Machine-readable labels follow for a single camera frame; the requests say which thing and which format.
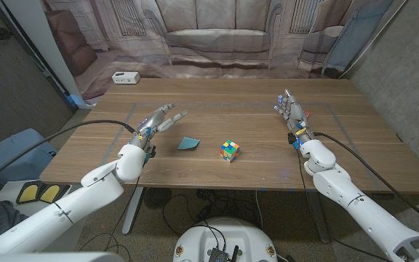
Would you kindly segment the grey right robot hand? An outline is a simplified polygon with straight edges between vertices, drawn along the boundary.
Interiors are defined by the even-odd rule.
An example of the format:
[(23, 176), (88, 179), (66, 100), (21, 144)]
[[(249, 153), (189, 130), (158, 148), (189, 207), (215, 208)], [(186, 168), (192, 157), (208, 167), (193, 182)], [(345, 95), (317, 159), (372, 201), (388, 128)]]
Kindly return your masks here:
[(291, 135), (288, 135), (288, 142), (295, 149), (299, 149), (304, 143), (315, 138), (308, 125), (306, 112), (288, 89), (284, 90), (284, 95), (278, 96), (274, 110), (286, 121), (291, 132)]

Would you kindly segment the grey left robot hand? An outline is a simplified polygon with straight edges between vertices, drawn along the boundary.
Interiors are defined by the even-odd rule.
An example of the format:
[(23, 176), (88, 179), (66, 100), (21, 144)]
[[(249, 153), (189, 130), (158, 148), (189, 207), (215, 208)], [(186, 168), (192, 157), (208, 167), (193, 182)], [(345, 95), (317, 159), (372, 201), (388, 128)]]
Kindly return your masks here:
[(159, 107), (144, 120), (137, 127), (137, 134), (132, 136), (130, 144), (137, 146), (144, 150), (147, 154), (151, 155), (151, 158), (156, 154), (156, 147), (151, 144), (151, 139), (158, 132), (165, 132), (175, 122), (182, 119), (188, 114), (187, 111), (182, 111), (174, 117), (165, 120), (166, 113), (175, 107), (174, 103), (166, 104)]

